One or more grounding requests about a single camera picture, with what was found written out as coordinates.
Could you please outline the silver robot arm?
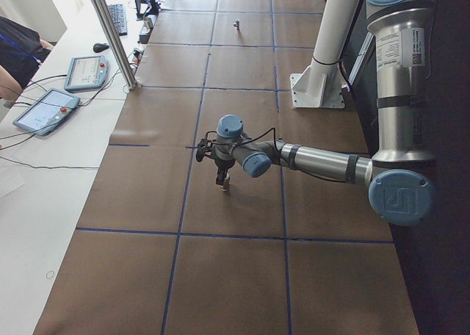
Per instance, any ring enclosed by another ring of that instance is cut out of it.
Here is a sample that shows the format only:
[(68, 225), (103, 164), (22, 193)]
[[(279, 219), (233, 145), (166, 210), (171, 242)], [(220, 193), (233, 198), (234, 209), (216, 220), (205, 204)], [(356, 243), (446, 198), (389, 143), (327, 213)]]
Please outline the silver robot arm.
[(253, 139), (241, 118), (225, 115), (216, 137), (202, 139), (197, 152), (198, 159), (214, 160), (217, 184), (228, 185), (234, 165), (253, 178), (279, 165), (326, 181), (364, 185), (373, 210), (397, 226), (416, 225), (431, 213), (435, 188), (424, 173), (435, 157), (424, 146), (424, 82), (435, 0), (326, 0), (311, 64), (290, 76), (292, 103), (296, 108), (342, 107), (341, 54), (361, 1), (366, 4), (366, 41), (375, 45), (377, 152), (367, 159), (279, 139)]

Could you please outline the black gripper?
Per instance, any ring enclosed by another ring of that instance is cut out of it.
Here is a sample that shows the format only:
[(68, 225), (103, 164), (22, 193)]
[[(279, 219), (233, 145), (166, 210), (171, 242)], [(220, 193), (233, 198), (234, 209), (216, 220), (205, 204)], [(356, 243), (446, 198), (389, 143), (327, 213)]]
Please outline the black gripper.
[(228, 170), (233, 167), (233, 161), (216, 160), (215, 163), (217, 166), (216, 184), (224, 186)]

